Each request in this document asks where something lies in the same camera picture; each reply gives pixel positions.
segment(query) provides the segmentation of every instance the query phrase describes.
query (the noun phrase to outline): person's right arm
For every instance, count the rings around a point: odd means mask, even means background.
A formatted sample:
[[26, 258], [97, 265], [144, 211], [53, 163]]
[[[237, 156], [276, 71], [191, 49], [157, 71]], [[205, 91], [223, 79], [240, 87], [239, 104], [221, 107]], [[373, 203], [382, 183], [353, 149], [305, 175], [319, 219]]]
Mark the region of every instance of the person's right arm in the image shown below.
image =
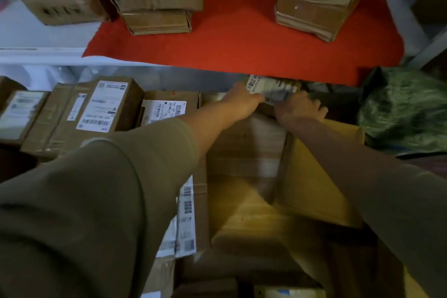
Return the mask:
[[447, 292], [447, 180], [342, 136], [306, 92], [275, 105], [364, 221], [430, 297]]

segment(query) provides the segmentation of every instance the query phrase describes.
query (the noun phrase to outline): sleeve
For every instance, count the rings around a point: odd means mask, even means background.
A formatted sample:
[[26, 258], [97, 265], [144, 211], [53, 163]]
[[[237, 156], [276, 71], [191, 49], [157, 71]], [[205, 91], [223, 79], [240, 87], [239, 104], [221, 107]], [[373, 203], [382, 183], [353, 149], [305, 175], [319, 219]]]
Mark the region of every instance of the sleeve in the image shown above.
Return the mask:
[[413, 165], [384, 174], [360, 205], [364, 220], [433, 298], [447, 291], [447, 180]]
[[0, 296], [139, 297], [198, 164], [169, 119], [95, 141], [0, 185]]

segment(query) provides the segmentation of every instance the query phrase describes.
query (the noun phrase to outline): person's right hand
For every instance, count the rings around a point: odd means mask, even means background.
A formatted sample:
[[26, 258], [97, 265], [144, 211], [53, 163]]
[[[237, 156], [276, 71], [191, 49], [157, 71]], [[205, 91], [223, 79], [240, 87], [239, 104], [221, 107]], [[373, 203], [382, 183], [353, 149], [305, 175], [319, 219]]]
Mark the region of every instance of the person's right hand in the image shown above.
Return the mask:
[[296, 119], [315, 119], [322, 122], [328, 108], [320, 108], [320, 105], [319, 100], [310, 100], [306, 91], [299, 91], [286, 101], [275, 103], [276, 120], [285, 127]]

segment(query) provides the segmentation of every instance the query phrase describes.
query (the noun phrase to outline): red cloth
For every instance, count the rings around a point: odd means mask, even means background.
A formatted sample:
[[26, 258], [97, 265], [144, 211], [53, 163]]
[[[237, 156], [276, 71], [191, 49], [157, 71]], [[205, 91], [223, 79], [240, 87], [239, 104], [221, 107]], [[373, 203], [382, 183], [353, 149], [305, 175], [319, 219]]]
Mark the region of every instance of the red cloth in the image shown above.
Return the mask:
[[122, 20], [103, 23], [84, 57], [358, 86], [403, 56], [386, 0], [362, 0], [331, 43], [276, 24], [275, 2], [204, 0], [187, 34], [132, 36]]

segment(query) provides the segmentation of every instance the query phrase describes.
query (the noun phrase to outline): green object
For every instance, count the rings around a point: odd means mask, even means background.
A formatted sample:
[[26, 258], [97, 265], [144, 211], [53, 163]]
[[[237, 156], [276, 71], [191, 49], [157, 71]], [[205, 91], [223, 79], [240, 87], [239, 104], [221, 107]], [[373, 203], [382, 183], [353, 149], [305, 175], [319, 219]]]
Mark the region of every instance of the green object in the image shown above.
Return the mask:
[[419, 70], [378, 67], [361, 87], [358, 125], [384, 152], [447, 152], [447, 84]]

